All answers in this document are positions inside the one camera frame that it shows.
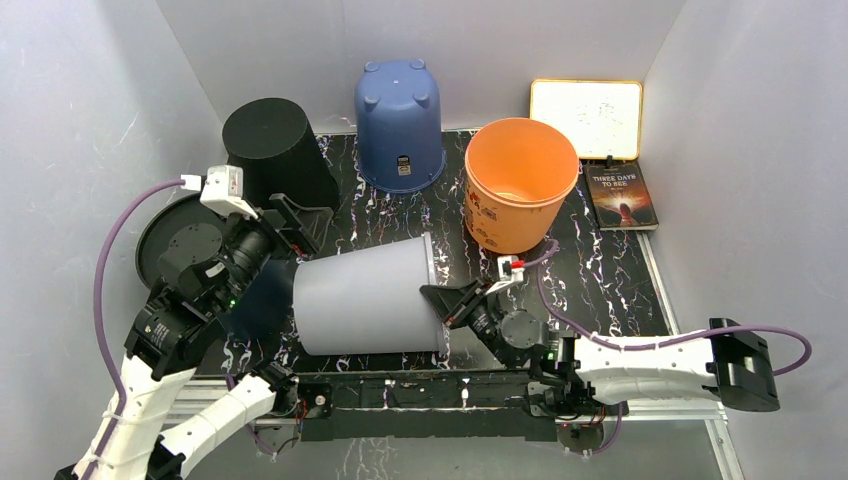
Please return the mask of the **grey plastic bucket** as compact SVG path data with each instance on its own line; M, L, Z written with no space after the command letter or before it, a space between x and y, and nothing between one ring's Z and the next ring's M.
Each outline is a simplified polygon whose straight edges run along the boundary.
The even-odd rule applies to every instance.
M447 351L420 288L437 285L431 234L300 264L293 314L311 356Z

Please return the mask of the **large dark blue bucket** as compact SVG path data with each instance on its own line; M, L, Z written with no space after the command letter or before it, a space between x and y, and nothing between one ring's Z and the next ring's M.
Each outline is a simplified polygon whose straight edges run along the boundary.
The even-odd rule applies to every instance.
M202 206L197 194L166 206L147 224L136 249L136 270L145 287L151 289L160 278L158 258L179 230L194 223L207 223L221 230L225 221ZM241 303L219 322L237 340L258 340L283 329L292 311L293 280L298 264L293 260L270 259L257 275Z

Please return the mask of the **black ribbed plastic bucket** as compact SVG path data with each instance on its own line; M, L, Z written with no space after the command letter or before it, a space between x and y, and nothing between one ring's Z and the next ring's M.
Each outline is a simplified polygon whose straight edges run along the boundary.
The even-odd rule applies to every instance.
M303 207L339 208L338 184L297 103L270 97L244 104L224 122L222 140L253 205L268 208L271 196L284 194Z

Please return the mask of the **light blue plastic bucket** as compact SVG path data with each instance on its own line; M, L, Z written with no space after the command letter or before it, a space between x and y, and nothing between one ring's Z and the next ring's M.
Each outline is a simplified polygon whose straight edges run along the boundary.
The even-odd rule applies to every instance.
M354 91L358 168L371 186L409 194L445 166L440 91L422 59L368 62Z

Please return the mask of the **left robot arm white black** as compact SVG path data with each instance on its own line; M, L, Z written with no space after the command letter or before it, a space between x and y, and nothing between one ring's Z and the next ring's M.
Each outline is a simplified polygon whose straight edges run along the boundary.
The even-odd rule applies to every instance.
M268 413L303 412L296 377L271 360L183 423L165 427L178 394L209 347L224 338L221 318L253 291L271 261L315 253L333 212L282 194L250 215L220 214L190 196L159 213L139 256L156 279L133 321L125 356L109 370L116 391L88 451L60 479L184 479L237 431Z

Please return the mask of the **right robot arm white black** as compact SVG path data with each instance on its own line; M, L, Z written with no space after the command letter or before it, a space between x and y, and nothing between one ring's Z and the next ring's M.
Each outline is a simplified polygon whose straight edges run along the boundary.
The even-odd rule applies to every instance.
M526 370L527 404L542 415L586 415L641 399L780 408L767 341L730 319L713 318L690 334L615 340L555 330L523 309L507 312L479 281L419 291L447 328L471 330L504 367Z

